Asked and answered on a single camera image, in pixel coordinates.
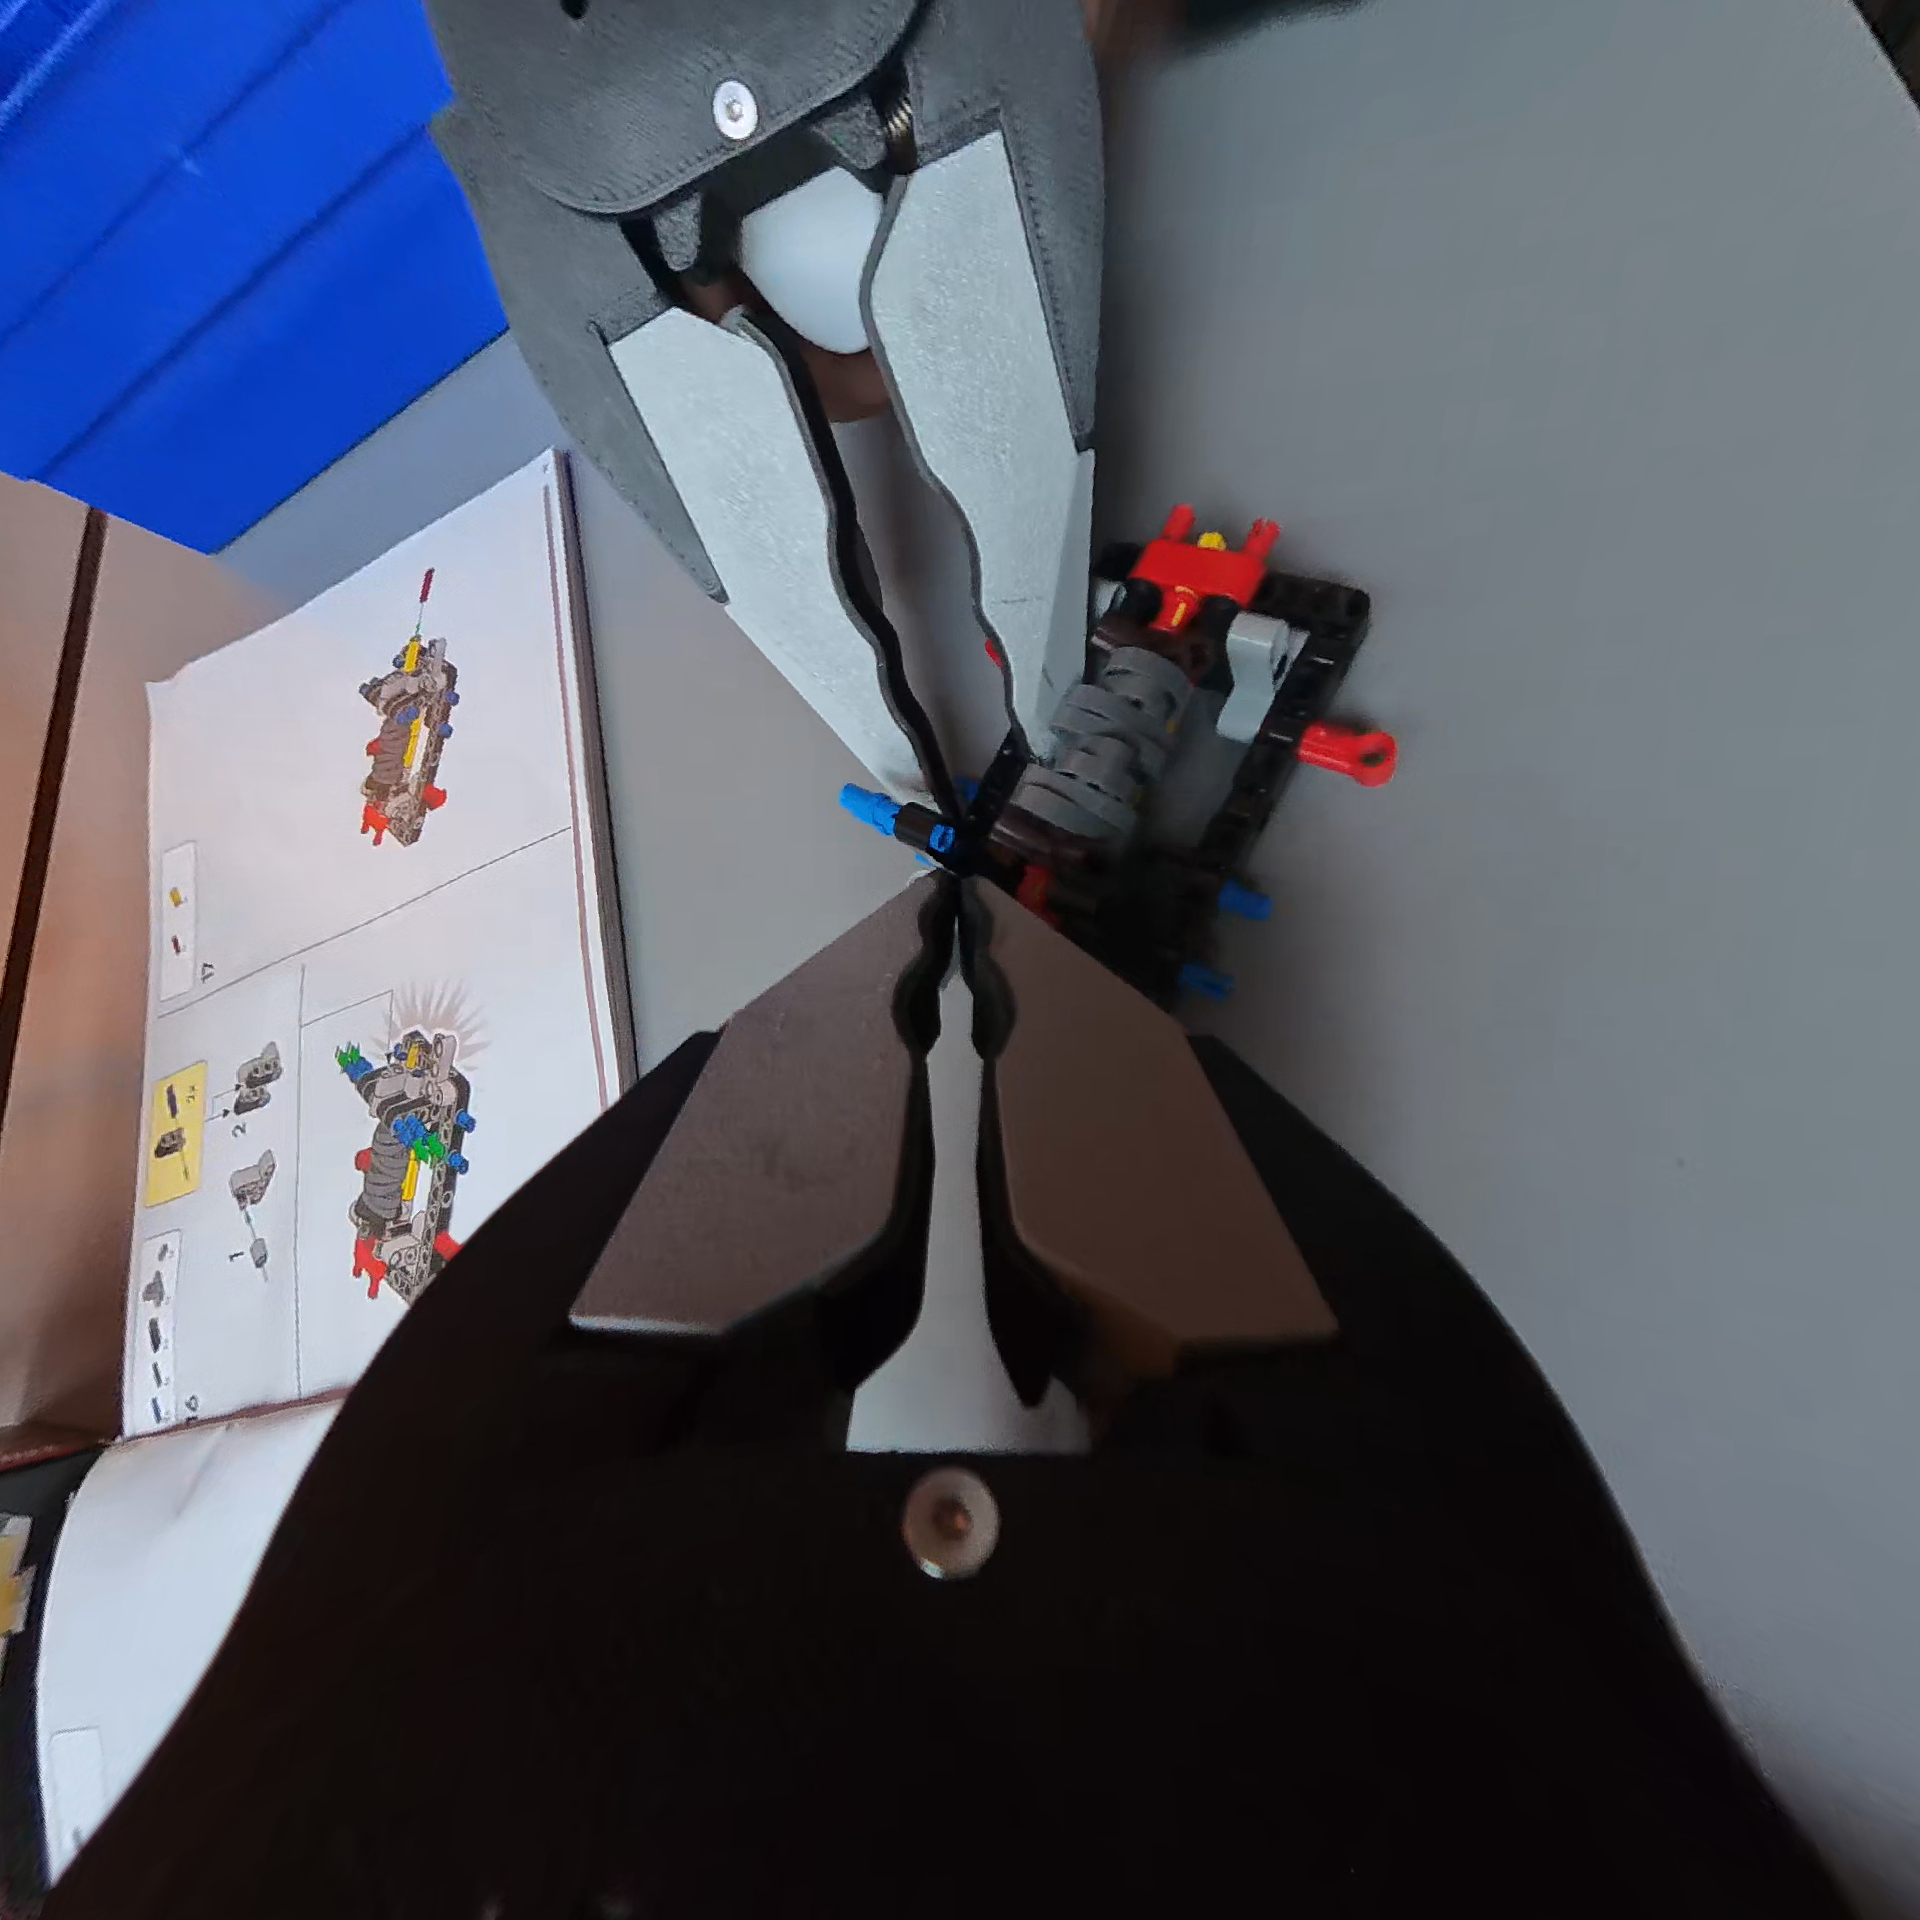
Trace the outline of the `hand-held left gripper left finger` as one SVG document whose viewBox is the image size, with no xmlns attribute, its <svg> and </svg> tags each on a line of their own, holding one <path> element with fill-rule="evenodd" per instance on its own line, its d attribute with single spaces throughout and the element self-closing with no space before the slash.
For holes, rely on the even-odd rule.
<svg viewBox="0 0 1920 1920">
<path fill-rule="evenodd" d="M 717 1030 L 575 1298 L 592 1336 L 798 1323 L 831 1391 L 866 1384 L 925 1295 L 927 1055 L 957 884 L 911 880 Z"/>
</svg>

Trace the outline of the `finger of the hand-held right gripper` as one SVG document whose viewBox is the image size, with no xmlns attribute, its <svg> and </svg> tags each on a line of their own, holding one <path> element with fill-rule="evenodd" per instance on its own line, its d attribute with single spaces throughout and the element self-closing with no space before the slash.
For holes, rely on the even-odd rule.
<svg viewBox="0 0 1920 1920">
<path fill-rule="evenodd" d="M 863 321 L 905 442 L 963 530 L 1010 725 L 1032 757 L 1056 757 L 1056 714 L 1084 672 L 1093 451 L 1069 403 L 1003 131 L 887 189 Z"/>
<path fill-rule="evenodd" d="M 952 819 L 957 785 L 798 337 L 744 310 L 707 322 L 673 305 L 615 338 L 609 367 L 730 623 L 895 799 Z"/>
</svg>

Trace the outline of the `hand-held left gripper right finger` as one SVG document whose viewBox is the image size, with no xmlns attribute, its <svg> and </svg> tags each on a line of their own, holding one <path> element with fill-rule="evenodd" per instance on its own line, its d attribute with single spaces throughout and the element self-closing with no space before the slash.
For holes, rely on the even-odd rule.
<svg viewBox="0 0 1920 1920">
<path fill-rule="evenodd" d="M 987 880 L 963 884 L 987 1319 L 1023 1405 L 1338 1331 L 1181 1022 Z"/>
</svg>

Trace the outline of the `black lego frame assembly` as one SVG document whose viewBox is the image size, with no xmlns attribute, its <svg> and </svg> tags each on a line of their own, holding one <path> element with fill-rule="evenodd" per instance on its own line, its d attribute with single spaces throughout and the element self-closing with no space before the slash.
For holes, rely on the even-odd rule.
<svg viewBox="0 0 1920 1920">
<path fill-rule="evenodd" d="M 1163 1007 L 1224 1003 L 1215 927 L 1274 917 L 1247 865 L 1296 769 L 1377 791 L 1401 767 L 1392 730 L 1336 712 L 1372 598 L 1291 570 L 1280 542 L 1274 517 L 1229 538 L 1180 502 L 1105 546 L 1059 753 L 1010 733 L 952 819 L 900 799 L 891 843 L 993 880 Z"/>
</svg>

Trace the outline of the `lego instruction booklet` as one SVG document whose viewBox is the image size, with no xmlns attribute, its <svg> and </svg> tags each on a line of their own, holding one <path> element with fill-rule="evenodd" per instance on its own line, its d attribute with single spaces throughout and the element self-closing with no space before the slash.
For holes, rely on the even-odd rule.
<svg viewBox="0 0 1920 1920">
<path fill-rule="evenodd" d="M 2 1463 L 93 1451 L 37 1664 L 47 1889 L 371 1356 L 638 1074 L 571 507 L 544 451 L 146 685 L 122 1425 Z"/>
</svg>

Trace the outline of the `blue plastic tray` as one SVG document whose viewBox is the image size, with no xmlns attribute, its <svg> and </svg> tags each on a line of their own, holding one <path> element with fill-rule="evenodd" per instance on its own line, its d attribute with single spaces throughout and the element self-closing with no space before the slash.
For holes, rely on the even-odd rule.
<svg viewBox="0 0 1920 1920">
<path fill-rule="evenodd" d="M 2 4 L 2 472 L 219 550 L 505 316 L 421 4 Z"/>
</svg>

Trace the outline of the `grey side table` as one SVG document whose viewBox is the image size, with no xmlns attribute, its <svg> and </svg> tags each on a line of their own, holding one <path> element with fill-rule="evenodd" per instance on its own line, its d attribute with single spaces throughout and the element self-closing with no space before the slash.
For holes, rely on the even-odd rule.
<svg viewBox="0 0 1920 1920">
<path fill-rule="evenodd" d="M 122 1431 L 146 1022 L 146 685 L 287 610 L 2 475 L 2 1463 Z"/>
</svg>

